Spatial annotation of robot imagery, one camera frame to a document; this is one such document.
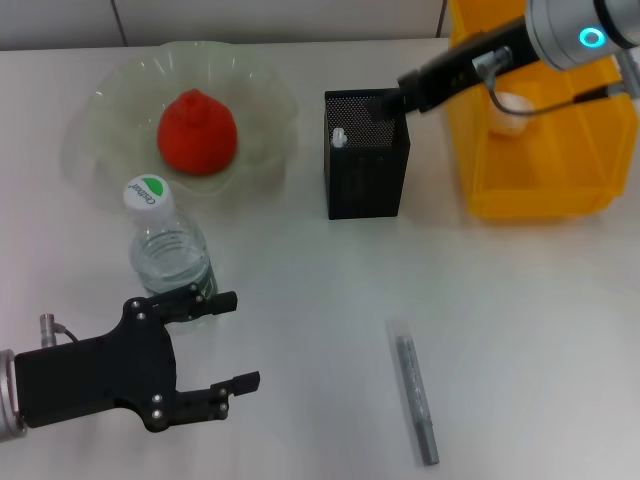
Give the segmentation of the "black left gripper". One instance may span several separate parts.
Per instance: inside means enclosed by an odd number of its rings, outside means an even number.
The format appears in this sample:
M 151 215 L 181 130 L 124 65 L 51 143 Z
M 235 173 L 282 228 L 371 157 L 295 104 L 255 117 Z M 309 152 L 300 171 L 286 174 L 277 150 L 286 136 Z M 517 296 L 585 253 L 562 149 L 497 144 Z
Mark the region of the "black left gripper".
M 196 284 L 171 292 L 167 323 L 188 323 L 234 312 L 234 291 L 205 297 Z M 20 353 L 15 357 L 19 411 L 39 428 L 114 408 L 136 413 L 149 431 L 175 423 L 225 420 L 229 397 L 258 390 L 258 371 L 212 384 L 176 390 L 176 361 L 170 336 L 151 299 L 124 304 L 109 333 L 78 342 Z

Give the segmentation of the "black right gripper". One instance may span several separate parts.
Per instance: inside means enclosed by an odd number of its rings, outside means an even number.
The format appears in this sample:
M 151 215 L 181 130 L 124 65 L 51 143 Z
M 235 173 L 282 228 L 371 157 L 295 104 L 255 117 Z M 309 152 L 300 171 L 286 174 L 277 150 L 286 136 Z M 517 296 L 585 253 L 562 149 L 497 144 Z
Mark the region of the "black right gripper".
M 414 112 L 439 106 L 455 95 L 482 82 L 473 60 L 506 47 L 510 60 L 499 75 L 510 73 L 539 60 L 526 28 L 524 17 L 518 17 L 495 29 L 471 35 L 445 54 L 436 57 L 418 71 L 398 80 L 398 86 L 372 100 L 374 120 L 394 120 Z

